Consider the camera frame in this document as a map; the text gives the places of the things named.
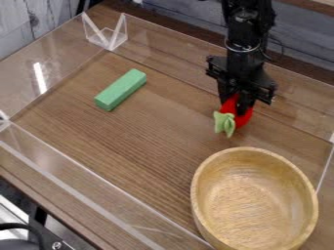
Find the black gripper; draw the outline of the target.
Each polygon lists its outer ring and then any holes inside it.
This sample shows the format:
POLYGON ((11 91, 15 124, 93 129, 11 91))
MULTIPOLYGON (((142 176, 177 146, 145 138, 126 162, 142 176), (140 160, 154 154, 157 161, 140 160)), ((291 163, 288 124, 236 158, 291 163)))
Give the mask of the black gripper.
POLYGON ((227 70, 227 58, 208 56, 205 58, 205 74, 216 80, 220 103, 239 93, 236 101, 237 115, 245 115, 253 106, 255 100, 271 104, 277 84, 264 72, 263 68, 255 69, 249 74, 233 74, 227 70))

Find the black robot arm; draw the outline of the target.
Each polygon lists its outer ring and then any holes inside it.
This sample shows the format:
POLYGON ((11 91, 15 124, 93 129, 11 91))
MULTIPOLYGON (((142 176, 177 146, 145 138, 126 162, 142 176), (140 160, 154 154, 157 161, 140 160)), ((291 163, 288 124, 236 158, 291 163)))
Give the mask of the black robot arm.
POLYGON ((205 74, 217 82, 220 103, 236 97, 236 114, 244 115, 256 101, 271 104, 276 91, 276 83, 263 68, 275 12, 271 0, 221 0, 220 6, 227 56, 205 58, 205 74))

